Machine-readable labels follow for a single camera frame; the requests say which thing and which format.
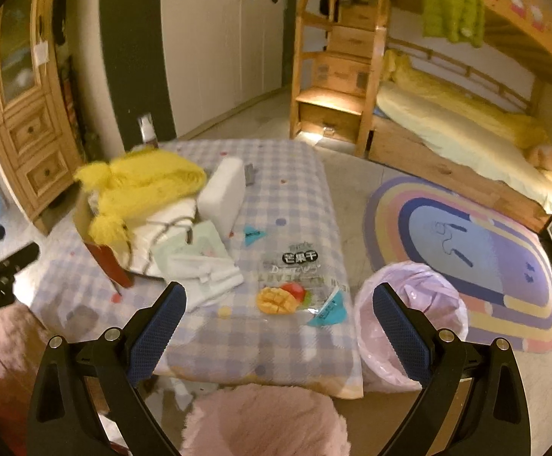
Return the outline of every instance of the white paper note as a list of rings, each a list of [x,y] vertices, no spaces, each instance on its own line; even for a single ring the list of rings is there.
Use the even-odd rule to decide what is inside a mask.
[[[35,66],[37,67],[44,65],[44,63],[48,63],[48,60],[50,59],[48,53],[48,41],[41,41],[33,47],[33,58]]]

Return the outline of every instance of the white foam block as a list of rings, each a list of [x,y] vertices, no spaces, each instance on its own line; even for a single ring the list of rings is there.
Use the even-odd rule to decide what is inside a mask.
[[[229,238],[245,191],[244,162],[237,157],[226,157],[198,195],[200,217],[213,222],[222,240]]]

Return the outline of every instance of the bed frame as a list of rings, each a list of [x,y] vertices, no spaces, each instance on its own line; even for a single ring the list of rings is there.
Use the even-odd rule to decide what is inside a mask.
[[[383,56],[389,47],[447,69],[443,76],[464,93],[475,95],[463,86],[469,87],[470,81],[472,90],[480,90],[481,97],[500,108],[535,115],[544,83],[552,84],[552,15],[540,3],[483,0],[485,43],[516,60],[536,77],[530,97],[524,97],[459,60],[393,39],[388,29],[390,9],[397,7],[420,14],[422,0],[371,0],[367,5],[340,5],[338,18],[337,0],[329,0],[328,17],[308,12],[309,1],[299,0],[296,13],[291,138],[304,131],[353,142],[356,156],[364,157],[368,150],[370,160],[449,188],[533,231],[544,229],[549,217],[537,202],[503,182],[488,180],[466,166],[438,156],[418,136],[373,114]],[[304,51],[305,27],[326,31],[324,51]],[[314,62],[312,85],[302,91],[305,60]]]
[[[394,38],[388,38],[386,48],[403,51],[418,60],[429,62],[468,81],[478,83],[485,92],[497,97],[500,104],[503,103],[507,106],[506,109],[511,111],[531,114],[536,107],[535,100],[528,100],[489,75],[429,48]],[[464,94],[477,96],[457,82],[442,78],[439,80],[449,83]],[[535,88],[541,86],[541,82],[536,82],[532,97],[536,96]],[[541,232],[547,225],[550,216],[537,202],[516,192],[504,182],[484,178],[468,166],[439,156],[426,147],[419,136],[398,123],[374,116],[371,129],[373,134],[368,152],[371,161],[391,166],[452,190],[510,217],[536,233]]]
[[[504,182],[480,176],[468,166],[445,159],[424,145],[410,130],[392,120],[373,118],[373,139],[369,159],[445,187],[510,217],[539,233],[550,216],[537,202]]]

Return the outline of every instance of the checkered tablecloth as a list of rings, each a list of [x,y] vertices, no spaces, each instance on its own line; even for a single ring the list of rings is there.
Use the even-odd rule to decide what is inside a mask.
[[[168,142],[161,146],[214,169],[233,155],[257,169],[225,245],[245,283],[217,303],[186,313],[155,372],[219,383],[302,385],[332,396],[362,396],[360,356],[346,293],[348,318],[324,328],[274,317],[255,304],[257,271],[273,245],[311,242],[320,248],[322,272],[347,289],[347,277],[329,187],[321,161],[302,142],[243,139]],[[246,225],[268,237],[244,245]],[[160,295],[164,282],[135,277],[122,297],[86,250],[73,223],[38,287],[32,310],[68,341],[90,340],[123,326]]]

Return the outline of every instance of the bed ladder stairs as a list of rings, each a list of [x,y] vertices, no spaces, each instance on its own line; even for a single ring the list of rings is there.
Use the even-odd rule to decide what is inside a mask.
[[[336,3],[329,1],[327,19],[307,12],[307,0],[299,0],[290,136],[303,131],[347,141],[356,145],[356,155],[364,156],[381,73],[389,0],[341,3],[335,18]],[[302,51],[305,27],[327,32],[324,51]],[[301,90],[306,60],[313,62],[311,85]]]

